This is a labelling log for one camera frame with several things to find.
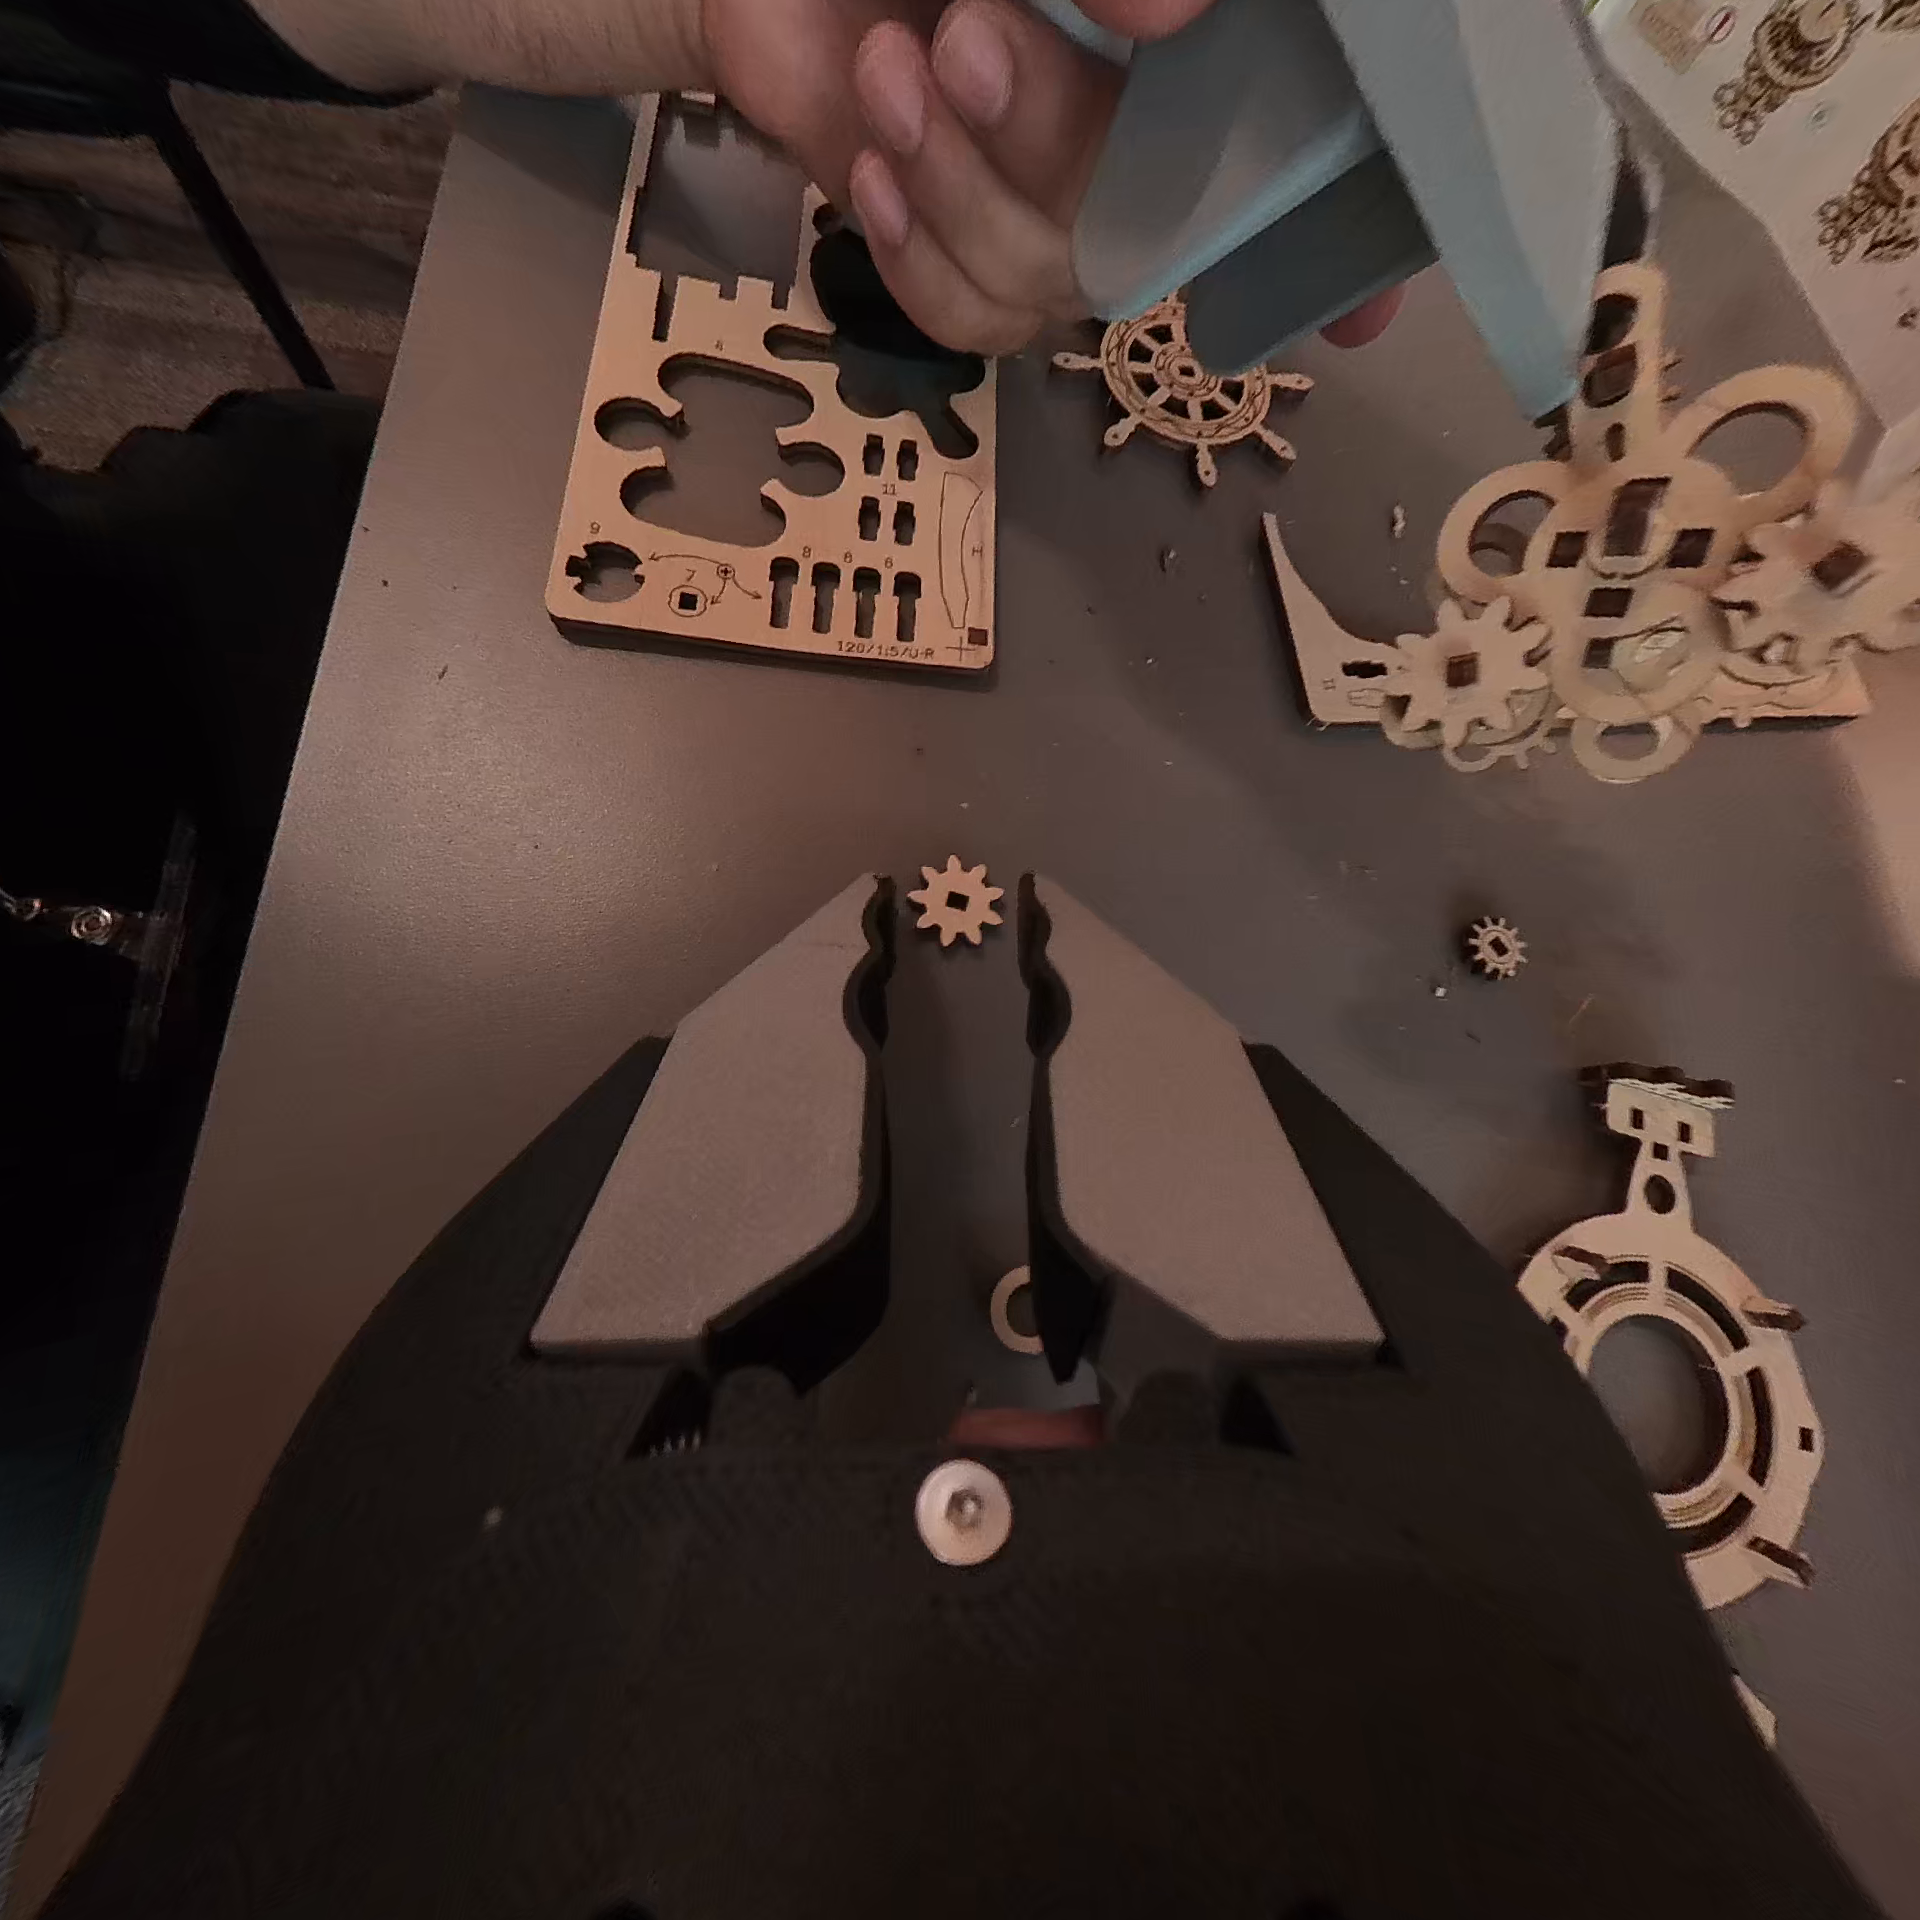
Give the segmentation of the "wooden gear model assembly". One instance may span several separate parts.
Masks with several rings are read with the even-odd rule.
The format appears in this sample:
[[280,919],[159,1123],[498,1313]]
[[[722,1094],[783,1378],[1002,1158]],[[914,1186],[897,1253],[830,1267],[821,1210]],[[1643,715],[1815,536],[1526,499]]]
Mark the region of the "wooden gear model assembly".
[[1564,742],[1630,786],[1916,649],[1916,477],[1876,498],[1841,478],[1849,384],[1765,366],[1673,403],[1666,310],[1656,270],[1605,270],[1556,448],[1451,505],[1436,625],[1383,665],[1394,747],[1465,775]]

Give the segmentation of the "wooden ship wheel part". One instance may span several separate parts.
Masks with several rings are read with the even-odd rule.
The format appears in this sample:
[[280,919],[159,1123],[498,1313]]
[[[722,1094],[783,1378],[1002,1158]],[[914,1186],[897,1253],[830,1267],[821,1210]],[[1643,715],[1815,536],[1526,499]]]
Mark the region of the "wooden ship wheel part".
[[1272,413],[1305,400],[1317,386],[1308,372],[1268,363],[1214,372],[1194,349],[1185,290],[1163,294],[1136,319],[1106,324],[1092,351],[1053,349],[1048,371],[1100,380],[1115,408],[1106,450],[1148,436],[1185,455],[1194,485],[1207,492],[1219,485],[1220,453],[1235,445],[1255,443],[1292,468],[1299,450],[1272,428]]

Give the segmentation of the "small light wooden gear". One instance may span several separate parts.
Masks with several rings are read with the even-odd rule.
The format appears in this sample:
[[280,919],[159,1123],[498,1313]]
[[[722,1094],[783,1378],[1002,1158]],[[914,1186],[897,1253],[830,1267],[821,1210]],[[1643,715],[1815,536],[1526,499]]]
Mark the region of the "small light wooden gear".
[[990,929],[1002,926],[1003,888],[982,862],[967,865],[948,856],[941,867],[923,867],[922,883],[908,894],[916,909],[916,932],[933,933],[941,948],[958,942],[980,948]]

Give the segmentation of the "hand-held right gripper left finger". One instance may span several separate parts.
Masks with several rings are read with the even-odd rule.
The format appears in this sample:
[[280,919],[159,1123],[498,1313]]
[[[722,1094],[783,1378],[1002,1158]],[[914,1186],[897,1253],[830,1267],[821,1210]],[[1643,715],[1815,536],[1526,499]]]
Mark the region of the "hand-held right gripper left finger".
[[888,1305],[896,888],[857,877],[659,1052],[533,1350],[809,1393]]

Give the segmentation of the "person's left hand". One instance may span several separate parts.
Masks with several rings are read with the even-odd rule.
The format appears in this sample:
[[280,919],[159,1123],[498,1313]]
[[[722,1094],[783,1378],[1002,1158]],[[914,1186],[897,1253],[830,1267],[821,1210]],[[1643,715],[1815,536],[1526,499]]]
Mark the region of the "person's left hand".
[[1122,69],[1028,5],[706,2],[718,92],[830,191],[902,314],[1003,357],[1092,314],[1073,221]]

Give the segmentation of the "clear badge holder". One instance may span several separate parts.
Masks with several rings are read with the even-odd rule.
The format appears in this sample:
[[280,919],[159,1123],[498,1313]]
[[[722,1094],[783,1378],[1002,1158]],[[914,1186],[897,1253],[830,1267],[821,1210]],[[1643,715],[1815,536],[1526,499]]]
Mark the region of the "clear badge holder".
[[198,867],[198,829],[186,812],[173,820],[159,883],[147,907],[108,901],[50,901],[2,890],[7,926],[57,948],[103,952],[132,969],[129,1012],[120,1037],[119,1080],[140,1081],[159,1052],[165,1001],[186,940],[189,901]]

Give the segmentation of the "black metal leg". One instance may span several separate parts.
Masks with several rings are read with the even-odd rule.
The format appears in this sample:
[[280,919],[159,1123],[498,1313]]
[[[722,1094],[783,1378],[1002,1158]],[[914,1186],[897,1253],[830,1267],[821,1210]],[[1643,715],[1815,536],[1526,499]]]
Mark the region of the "black metal leg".
[[147,139],[180,187],[181,201],[206,232],[213,252],[253,305],[253,314],[261,320],[298,384],[309,391],[335,391],[335,380],[318,346],[306,334],[276,271],[253,241],[253,232],[231,206],[226,188],[180,117],[170,86],[165,81],[145,81],[140,94],[147,119]]

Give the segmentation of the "printed desk sheet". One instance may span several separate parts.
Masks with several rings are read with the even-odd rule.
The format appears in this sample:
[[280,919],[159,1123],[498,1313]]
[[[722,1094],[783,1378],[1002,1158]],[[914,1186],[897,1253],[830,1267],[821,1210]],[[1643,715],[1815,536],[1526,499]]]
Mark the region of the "printed desk sheet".
[[1916,408],[1916,2],[1600,2],[1602,54],[1781,252],[1878,410]]

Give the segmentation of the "wooden leftover frame piece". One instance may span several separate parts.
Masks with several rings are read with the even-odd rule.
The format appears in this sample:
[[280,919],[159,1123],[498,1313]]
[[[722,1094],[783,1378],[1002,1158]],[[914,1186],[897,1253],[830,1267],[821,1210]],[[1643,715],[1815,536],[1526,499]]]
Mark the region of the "wooden leftover frame piece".
[[[1355,636],[1332,618],[1293,564],[1285,544],[1280,514],[1260,514],[1260,537],[1272,571],[1280,618],[1299,669],[1305,715],[1321,728],[1378,727],[1385,643]],[[1787,702],[1763,688],[1717,677],[1704,707],[1704,727],[1717,730],[1830,727],[1857,721],[1871,710],[1871,691],[1860,667],[1841,662],[1825,682],[1796,691]]]

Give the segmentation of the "person's left forearm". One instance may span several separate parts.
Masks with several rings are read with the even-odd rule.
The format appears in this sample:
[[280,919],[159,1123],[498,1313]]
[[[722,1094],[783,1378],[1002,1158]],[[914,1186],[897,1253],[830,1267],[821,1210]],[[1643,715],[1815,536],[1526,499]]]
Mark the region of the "person's left forearm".
[[705,87],[698,2],[258,2],[306,65],[361,92],[484,84],[612,100]]

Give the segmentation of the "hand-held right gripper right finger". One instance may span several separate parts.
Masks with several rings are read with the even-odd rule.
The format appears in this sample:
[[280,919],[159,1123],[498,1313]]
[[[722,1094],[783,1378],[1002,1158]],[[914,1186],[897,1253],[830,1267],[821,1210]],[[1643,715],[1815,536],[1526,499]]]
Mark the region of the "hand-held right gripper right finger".
[[1383,1330],[1240,1031],[1050,877],[1019,895],[1031,1318],[1053,1377],[1351,1366]]

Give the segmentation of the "wooden cutout sheet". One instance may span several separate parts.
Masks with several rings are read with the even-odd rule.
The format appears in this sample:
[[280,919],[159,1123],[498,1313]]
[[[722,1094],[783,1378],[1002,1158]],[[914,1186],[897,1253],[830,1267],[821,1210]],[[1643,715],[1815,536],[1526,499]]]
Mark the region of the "wooden cutout sheet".
[[[860,346],[823,305],[816,260],[851,258],[828,195],[803,183],[789,284],[640,260],[640,214],[670,148],[670,109],[722,154],[745,127],[711,94],[640,94],[564,485],[544,605],[577,643],[677,643],[763,660],[847,662],[982,682],[997,662],[997,428],[991,362],[872,351],[900,396],[860,408]],[[698,443],[679,393],[729,380],[798,408],[774,428],[757,481],[774,528],[722,537],[673,528],[662,505]]]

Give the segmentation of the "person's dark clothing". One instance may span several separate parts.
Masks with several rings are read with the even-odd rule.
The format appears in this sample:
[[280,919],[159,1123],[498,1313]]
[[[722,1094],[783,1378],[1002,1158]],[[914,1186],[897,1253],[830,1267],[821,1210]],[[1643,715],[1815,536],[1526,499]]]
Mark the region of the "person's dark clothing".
[[2,879],[147,907],[198,867],[159,1052],[119,1080],[132,969],[4,923],[4,1882],[206,1124],[380,403],[234,391],[95,470],[4,425]]

